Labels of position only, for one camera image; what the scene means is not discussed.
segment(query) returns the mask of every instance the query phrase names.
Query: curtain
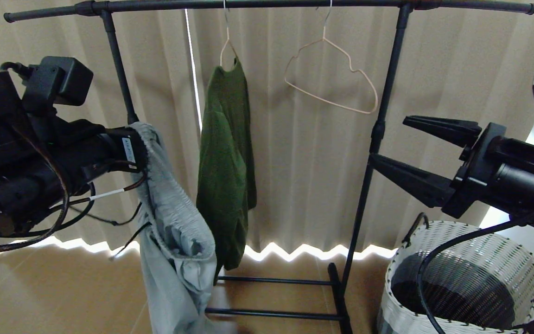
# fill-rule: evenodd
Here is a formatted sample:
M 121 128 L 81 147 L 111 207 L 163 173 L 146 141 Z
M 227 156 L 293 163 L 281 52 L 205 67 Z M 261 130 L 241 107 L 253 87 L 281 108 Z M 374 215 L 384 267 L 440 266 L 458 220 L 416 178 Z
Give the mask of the curtain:
M 59 17 L 6 23 L 4 12 L 76 1 L 0 1 L 0 63 L 37 64 L 45 55 L 76 57 L 95 72 L 84 106 L 59 106 L 67 120 L 87 118 L 107 127 L 126 123 L 106 33 L 100 19 Z M 328 8 L 231 9 L 232 43 L 248 80 L 258 205 L 250 213 L 248 243 L 255 250 L 275 242 L 291 252 L 301 244 L 328 250 L 347 246 L 367 163 L 376 114 L 363 115 L 322 103 L 284 83 L 284 69 L 304 44 L 322 36 Z M 397 8 L 333 8 L 327 36 L 351 56 L 382 94 L 394 38 Z M 192 198 L 197 188 L 199 118 L 205 87 L 220 63 L 225 42 L 222 9 L 189 10 L 191 47 L 184 11 L 115 13 L 119 46 L 135 110 L 164 136 L 178 181 Z M 224 67 L 233 62 L 224 53 Z M 399 63 L 381 154 L 452 178 L 458 147 L 401 124 L 409 115 L 497 122 L 507 135 L 525 139 L 534 122 L 534 15 L 468 9 L 415 11 Z M 347 59 L 318 44 L 303 51 L 288 80 L 331 101 L 368 110 L 373 93 Z M 98 191 L 125 186 L 131 178 L 111 173 Z M 135 194 L 100 199 L 93 212 L 122 220 L 136 206 Z M 424 207 L 375 173 L 358 250 L 393 248 Z M 477 203 L 460 218 L 479 224 L 487 207 Z M 123 243 L 133 228 L 92 220 L 58 233 L 87 243 Z

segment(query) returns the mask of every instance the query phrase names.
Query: curtain fold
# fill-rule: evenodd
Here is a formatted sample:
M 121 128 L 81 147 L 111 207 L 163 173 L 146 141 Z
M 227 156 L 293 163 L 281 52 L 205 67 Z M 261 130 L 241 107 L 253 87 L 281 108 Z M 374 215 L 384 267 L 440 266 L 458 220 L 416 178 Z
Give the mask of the curtain fold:
M 106 127 L 127 117 L 108 40 L 100 19 L 58 17 L 6 23 L 4 12 L 70 6 L 73 0 L 0 0 L 0 63 L 37 64 L 46 55 L 76 57 L 95 78 L 84 106 L 58 106 L 66 120 L 86 118 Z M 232 43 L 248 79 L 258 206 L 251 211 L 248 243 L 263 249 L 275 242 L 291 252 L 301 244 L 328 250 L 348 245 L 376 113 L 363 115 L 330 106 L 284 83 L 284 69 L 302 45 L 322 36 L 328 8 L 231 9 Z M 127 80 L 142 121 L 162 133 L 174 175 L 191 198 L 197 192 L 199 103 L 220 63 L 225 42 L 222 9 L 115 13 Z M 369 75 L 382 95 L 394 39 L 397 8 L 333 8 L 327 36 Z M 224 67 L 233 62 L 224 53 Z M 388 108 L 381 154 L 452 178 L 458 147 L 402 125 L 405 116 L 438 116 L 508 127 L 524 140 L 534 122 L 534 15 L 440 8 L 412 13 Z M 373 93 L 345 56 L 318 44 L 303 51 L 288 80 L 317 95 L 368 110 Z M 97 180 L 98 192 L 125 186 L 111 173 Z M 135 194 L 97 201 L 93 213 L 123 220 L 136 207 Z M 478 224 L 487 207 L 473 205 L 460 219 Z M 369 244 L 393 248 L 425 208 L 375 173 L 358 250 Z M 40 224 L 39 228 L 50 226 Z M 132 232 L 85 219 L 57 233 L 61 240 L 108 241 L 119 247 Z

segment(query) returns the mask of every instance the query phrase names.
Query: dark green shirt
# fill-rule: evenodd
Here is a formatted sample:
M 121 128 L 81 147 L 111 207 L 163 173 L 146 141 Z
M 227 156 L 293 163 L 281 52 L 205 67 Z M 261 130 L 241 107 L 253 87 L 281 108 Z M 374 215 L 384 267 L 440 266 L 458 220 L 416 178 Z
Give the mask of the dark green shirt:
M 216 277 L 240 264 L 256 192 L 248 89 L 235 59 L 231 71 L 219 66 L 211 76 L 201 131 L 197 209 L 216 240 Z

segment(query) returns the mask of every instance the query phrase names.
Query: wire hanger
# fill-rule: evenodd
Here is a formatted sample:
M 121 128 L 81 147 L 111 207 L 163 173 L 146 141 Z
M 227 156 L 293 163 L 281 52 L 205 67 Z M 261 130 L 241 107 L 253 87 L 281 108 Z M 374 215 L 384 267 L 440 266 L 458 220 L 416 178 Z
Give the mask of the wire hanger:
M 224 43 L 224 47 L 222 47 L 222 52 L 220 53 L 220 66 L 222 66 L 222 57 L 224 56 L 224 50 L 226 49 L 226 46 L 229 45 L 234 53 L 234 56 L 238 58 L 238 55 L 236 54 L 236 50 L 234 49 L 234 45 L 232 45 L 232 42 L 229 39 L 229 23 L 228 23 L 228 13 L 229 9 L 226 9 L 226 0 L 224 0 L 224 17 L 226 18 L 226 42 Z
M 323 37 L 320 39 L 320 40 L 315 40 L 314 42 L 312 43 L 308 43 L 306 44 L 305 46 L 301 47 L 298 52 L 296 53 L 295 56 L 293 56 L 290 61 L 288 62 L 288 65 L 286 66 L 286 71 L 284 72 L 284 82 L 286 82 L 286 84 L 294 87 L 295 89 L 298 89 L 299 91 L 301 91 L 302 93 L 305 93 L 306 95 L 308 96 L 311 96 L 311 97 L 314 97 L 315 99 L 318 99 L 320 101 L 323 101 L 323 102 L 326 102 L 328 104 L 333 104 L 334 106 L 338 106 L 340 108 L 343 108 L 345 110 L 350 110 L 350 111 L 354 111 L 354 112 L 360 112 L 361 114 L 371 114 L 372 112 L 375 112 L 376 111 L 376 108 L 378 107 L 378 93 L 376 92 L 376 88 L 375 88 L 375 85 L 373 85 L 372 81 L 370 80 L 370 78 L 368 78 L 368 76 L 364 73 L 363 70 L 354 70 L 354 68 L 352 67 L 351 65 L 351 57 L 350 55 L 345 51 L 343 50 L 342 48 L 340 48 L 339 46 L 335 45 L 333 42 L 331 42 L 330 40 L 327 39 L 326 37 L 326 29 L 327 29 L 327 20 L 329 19 L 329 15 L 331 15 L 331 9 L 333 8 L 333 0 L 331 0 L 331 5 L 329 6 L 329 12 L 327 13 L 327 16 L 324 18 L 324 25 L 323 25 Z M 298 87 L 297 85 L 294 85 L 292 84 L 291 82 L 288 81 L 288 79 L 286 78 L 286 75 L 288 74 L 288 68 L 290 68 L 290 64 L 292 63 L 292 61 L 294 59 L 298 59 L 298 57 L 300 56 L 300 53 L 303 49 L 305 49 L 306 47 L 309 47 L 311 45 L 314 45 L 314 44 L 317 44 L 317 43 L 320 43 L 320 42 L 324 42 L 324 43 L 327 43 L 331 46 L 333 46 L 335 49 L 341 51 L 341 53 L 343 53 L 343 55 L 345 55 L 347 57 L 347 59 L 350 61 L 350 71 L 352 73 L 356 73 L 356 72 L 359 72 L 360 74 L 362 74 L 362 76 L 364 76 L 364 78 L 366 78 L 366 80 L 368 80 L 368 83 L 370 84 L 370 87 L 372 87 L 372 91 L 374 92 L 375 94 L 375 105 L 374 107 L 372 108 L 372 110 L 370 111 L 365 111 L 365 110 L 359 110 L 359 109 L 355 109 L 355 108 L 350 108 L 348 106 L 343 106 L 341 104 L 338 104 L 338 103 L 335 103 L 335 102 L 332 102 L 332 101 L 329 101 L 329 100 L 326 100 L 322 97 L 319 97 L 317 95 L 314 95 L 312 93 L 309 93 L 307 91 L 305 91 L 304 89 Z

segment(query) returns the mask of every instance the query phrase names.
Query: green sweater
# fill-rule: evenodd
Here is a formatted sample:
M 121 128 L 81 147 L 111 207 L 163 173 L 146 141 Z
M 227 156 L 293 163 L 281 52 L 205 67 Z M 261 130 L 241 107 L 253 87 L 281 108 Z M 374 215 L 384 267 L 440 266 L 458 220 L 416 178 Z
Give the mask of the green sweater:
M 203 113 L 197 209 L 216 240 L 216 278 L 237 268 L 246 245 L 248 210 L 257 204 L 250 107 L 242 64 L 216 67 Z

